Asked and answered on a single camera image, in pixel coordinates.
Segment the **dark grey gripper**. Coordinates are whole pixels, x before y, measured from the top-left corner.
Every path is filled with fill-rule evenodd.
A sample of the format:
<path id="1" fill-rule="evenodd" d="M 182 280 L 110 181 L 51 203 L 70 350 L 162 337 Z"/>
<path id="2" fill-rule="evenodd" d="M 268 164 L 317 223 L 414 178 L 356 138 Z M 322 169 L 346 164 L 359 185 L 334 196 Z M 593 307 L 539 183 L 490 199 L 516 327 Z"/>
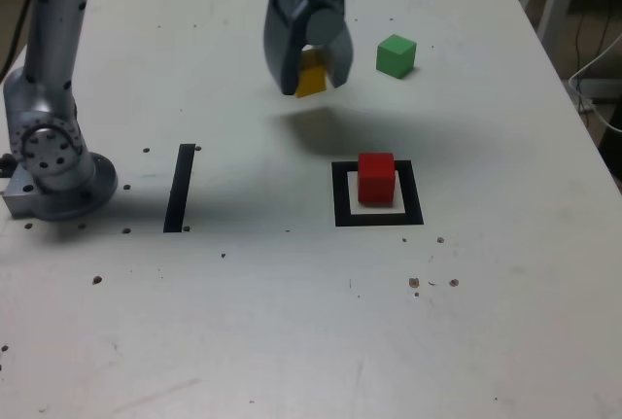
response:
<path id="1" fill-rule="evenodd" d="M 354 56 L 345 0 L 268 0 L 264 56 L 272 78 L 285 95 L 294 95 L 297 90 L 306 44 L 320 53 L 332 86 L 345 85 Z"/>

